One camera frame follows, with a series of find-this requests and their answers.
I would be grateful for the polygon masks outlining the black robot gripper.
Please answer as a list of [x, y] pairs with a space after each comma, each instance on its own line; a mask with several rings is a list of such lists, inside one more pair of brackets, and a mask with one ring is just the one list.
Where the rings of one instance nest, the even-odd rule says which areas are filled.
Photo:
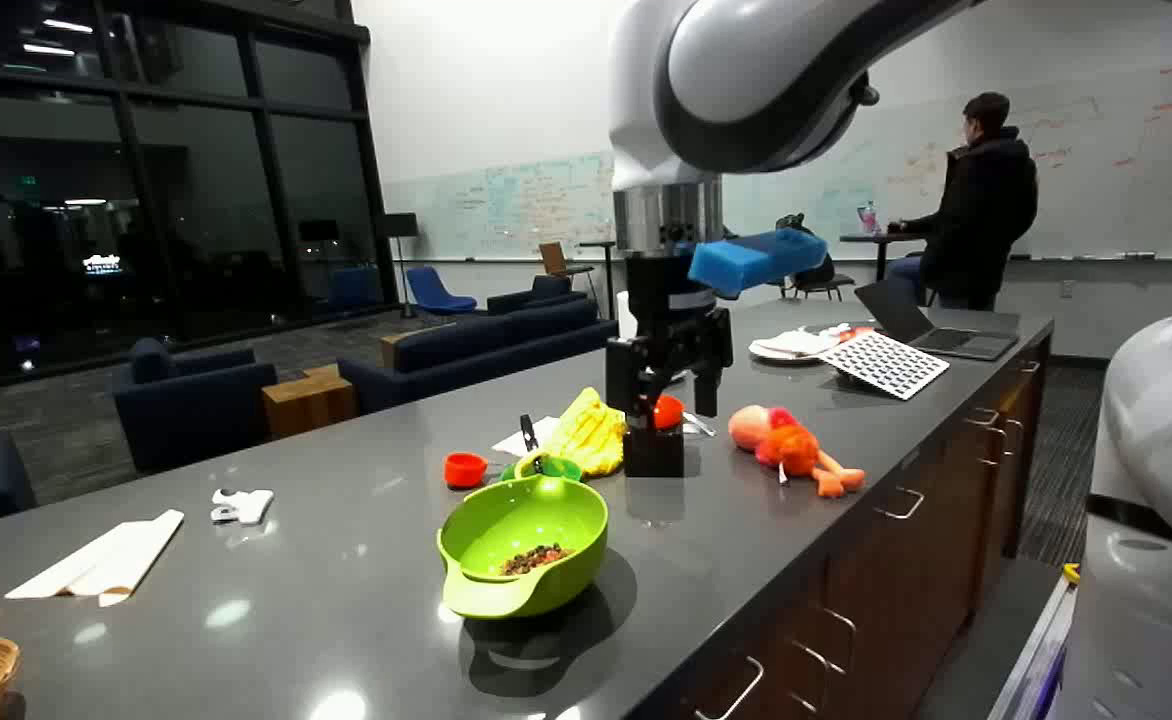
[[636, 409], [647, 409], [675, 373], [698, 377], [702, 417], [722, 409], [722, 377], [732, 363], [732, 316], [689, 277], [689, 265], [689, 251], [632, 251], [624, 258], [636, 334], [608, 343], [608, 402], [624, 412], [629, 435], [636, 432]]

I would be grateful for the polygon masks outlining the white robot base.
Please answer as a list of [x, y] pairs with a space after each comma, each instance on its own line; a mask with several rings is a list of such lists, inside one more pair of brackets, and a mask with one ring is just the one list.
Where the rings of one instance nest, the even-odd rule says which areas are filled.
[[1172, 720], [1172, 316], [1110, 359], [1062, 720]]

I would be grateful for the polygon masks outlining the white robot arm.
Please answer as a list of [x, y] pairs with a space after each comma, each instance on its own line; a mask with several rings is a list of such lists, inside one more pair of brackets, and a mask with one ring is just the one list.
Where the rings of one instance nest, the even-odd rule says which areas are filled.
[[698, 377], [718, 412], [741, 295], [824, 258], [796, 233], [726, 237], [708, 219], [647, 219], [652, 201], [726, 174], [790, 173], [824, 157], [875, 99], [872, 65], [978, 0], [624, 0], [611, 29], [611, 205], [636, 334], [608, 347], [608, 402], [632, 435], [657, 396]]

